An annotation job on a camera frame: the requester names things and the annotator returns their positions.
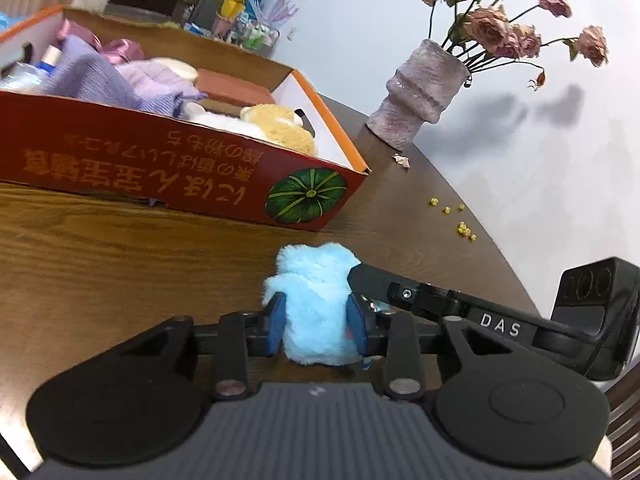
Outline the clear plastic bundle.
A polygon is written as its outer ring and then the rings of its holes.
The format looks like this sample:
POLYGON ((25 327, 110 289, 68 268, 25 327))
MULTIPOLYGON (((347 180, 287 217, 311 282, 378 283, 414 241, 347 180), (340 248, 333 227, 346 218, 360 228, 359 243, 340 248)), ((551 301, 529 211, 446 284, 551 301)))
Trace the clear plastic bundle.
POLYGON ((25 63, 15 63, 0 81, 0 89, 15 93, 38 93, 49 79, 46 70, 25 63))

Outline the light blue plush toy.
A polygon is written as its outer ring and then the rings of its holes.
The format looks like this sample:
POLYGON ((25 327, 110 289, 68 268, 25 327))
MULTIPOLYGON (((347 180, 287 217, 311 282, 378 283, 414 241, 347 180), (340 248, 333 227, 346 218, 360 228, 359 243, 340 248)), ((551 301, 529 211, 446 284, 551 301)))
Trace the light blue plush toy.
POLYGON ((352 290, 347 278, 359 260, 338 243, 288 245, 278 252, 277 272, 264 281, 264 299, 286 296, 283 347, 300 365, 347 366, 370 370, 374 359, 363 358, 348 333, 346 304, 352 290))

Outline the yellow dog plush toy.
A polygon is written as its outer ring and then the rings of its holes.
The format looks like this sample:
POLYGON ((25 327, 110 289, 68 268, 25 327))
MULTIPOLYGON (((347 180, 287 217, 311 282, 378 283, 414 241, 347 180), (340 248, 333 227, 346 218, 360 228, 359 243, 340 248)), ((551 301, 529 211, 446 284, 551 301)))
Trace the yellow dog plush toy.
POLYGON ((240 118, 262 130, 266 140, 272 144, 308 156, 317 155, 314 136, 292 108, 258 104, 242 108, 240 118))

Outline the pink satin cloth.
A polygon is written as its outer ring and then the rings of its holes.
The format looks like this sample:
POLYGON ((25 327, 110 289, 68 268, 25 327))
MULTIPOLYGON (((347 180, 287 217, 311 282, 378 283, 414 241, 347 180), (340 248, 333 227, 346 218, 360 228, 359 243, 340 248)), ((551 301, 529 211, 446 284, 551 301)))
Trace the pink satin cloth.
POLYGON ((75 21, 64 20, 63 24, 56 32, 56 41, 60 46, 62 46, 65 40, 70 36, 75 36, 82 41, 85 41, 86 44, 93 47, 96 52, 106 58, 112 65, 142 61, 144 59, 144 51, 141 44, 138 44, 134 40, 120 38, 112 40, 108 44, 104 44, 88 28, 79 25, 75 21))

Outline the pale pink towel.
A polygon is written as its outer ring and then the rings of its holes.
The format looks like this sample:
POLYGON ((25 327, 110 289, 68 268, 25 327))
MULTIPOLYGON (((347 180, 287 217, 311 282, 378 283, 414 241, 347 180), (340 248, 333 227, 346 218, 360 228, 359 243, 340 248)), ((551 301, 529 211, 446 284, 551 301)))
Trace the pale pink towel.
POLYGON ((115 68, 130 84, 137 109, 142 112, 179 118, 187 102, 205 96, 192 82, 154 61, 136 61, 115 68))

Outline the white round sponge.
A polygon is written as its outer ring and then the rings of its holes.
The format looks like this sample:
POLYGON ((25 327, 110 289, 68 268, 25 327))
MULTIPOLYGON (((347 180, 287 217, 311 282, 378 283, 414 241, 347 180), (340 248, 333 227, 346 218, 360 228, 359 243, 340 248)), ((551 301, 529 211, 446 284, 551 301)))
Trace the white round sponge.
POLYGON ((237 117, 209 112, 195 102, 186 103, 182 109, 181 118, 209 129, 234 133, 261 141, 267 140, 265 133, 258 126, 250 122, 244 122, 244 120, 237 117))

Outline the red orange cardboard box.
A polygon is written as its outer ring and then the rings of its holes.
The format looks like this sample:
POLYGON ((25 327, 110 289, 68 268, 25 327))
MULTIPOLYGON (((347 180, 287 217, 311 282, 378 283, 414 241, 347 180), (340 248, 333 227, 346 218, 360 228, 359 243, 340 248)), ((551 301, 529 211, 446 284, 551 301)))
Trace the red orange cardboard box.
POLYGON ((367 177, 367 163, 298 70, 230 44, 55 6, 2 34, 2 64, 25 48, 42 58, 68 20, 102 40, 134 40, 148 55, 258 84, 277 103, 306 114, 316 154, 131 105, 3 92, 3 181, 318 231, 367 177))

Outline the yellow petal crumbs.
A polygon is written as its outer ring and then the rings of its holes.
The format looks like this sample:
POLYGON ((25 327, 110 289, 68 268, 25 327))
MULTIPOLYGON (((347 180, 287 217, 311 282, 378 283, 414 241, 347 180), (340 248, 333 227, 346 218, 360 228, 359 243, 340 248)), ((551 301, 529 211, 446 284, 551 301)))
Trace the yellow petal crumbs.
POLYGON ((456 232, 457 237, 462 240, 467 240, 470 243, 476 242, 478 239, 477 232, 472 228, 472 226, 465 220, 465 214, 468 211, 465 203, 458 203, 454 206, 449 206, 443 203, 438 197, 431 197, 427 206, 434 210, 438 210, 439 213, 451 219, 454 222, 454 232, 456 232))

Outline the fallen rose petal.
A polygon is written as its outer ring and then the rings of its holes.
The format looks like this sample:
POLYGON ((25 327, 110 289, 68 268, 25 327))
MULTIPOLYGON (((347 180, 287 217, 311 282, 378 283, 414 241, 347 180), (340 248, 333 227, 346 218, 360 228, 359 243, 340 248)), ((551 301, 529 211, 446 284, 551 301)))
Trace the fallen rose petal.
POLYGON ((402 156, 401 154, 393 154, 393 160, 394 162, 396 162, 396 164, 398 164, 405 170, 410 169, 410 160, 408 159, 408 157, 402 156))

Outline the pink textured vase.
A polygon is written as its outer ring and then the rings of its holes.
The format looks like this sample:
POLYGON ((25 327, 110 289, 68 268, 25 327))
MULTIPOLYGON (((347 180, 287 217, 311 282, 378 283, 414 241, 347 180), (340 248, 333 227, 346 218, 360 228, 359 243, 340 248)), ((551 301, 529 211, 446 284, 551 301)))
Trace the pink textured vase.
POLYGON ((424 39, 386 82, 387 96, 368 117, 366 126, 402 152, 426 122, 439 122, 469 76, 458 58, 435 41, 424 39))

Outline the purple knitted cloth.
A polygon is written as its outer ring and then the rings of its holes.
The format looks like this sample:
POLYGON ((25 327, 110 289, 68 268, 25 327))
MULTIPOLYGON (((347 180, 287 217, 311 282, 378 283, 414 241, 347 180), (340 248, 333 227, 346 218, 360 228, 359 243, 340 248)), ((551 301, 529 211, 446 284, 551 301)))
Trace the purple knitted cloth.
POLYGON ((131 84, 77 36, 69 36, 64 41, 55 69, 40 92, 128 110, 137 110, 140 104, 131 84))

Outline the dried pink rose bouquet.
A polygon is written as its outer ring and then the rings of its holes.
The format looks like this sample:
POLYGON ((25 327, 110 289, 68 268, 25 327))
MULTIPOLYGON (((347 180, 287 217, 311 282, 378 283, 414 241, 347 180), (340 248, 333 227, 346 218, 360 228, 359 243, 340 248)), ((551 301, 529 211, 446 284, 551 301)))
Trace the dried pink rose bouquet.
POLYGON ((485 4, 483 0, 422 0, 431 9, 439 3, 454 10, 454 19, 447 36, 439 44, 445 52, 462 63, 468 76, 465 88, 472 86, 473 76, 493 68, 513 64, 527 65, 539 70, 528 88, 538 90, 546 82, 546 72, 535 62, 540 51, 552 44, 564 44, 574 60, 581 56, 594 67, 608 62, 608 43, 600 26, 585 27, 579 35, 544 41, 533 25, 520 18, 535 10, 543 10, 555 18, 571 18, 573 10, 568 0, 537 0, 518 15, 506 13, 503 0, 485 4))

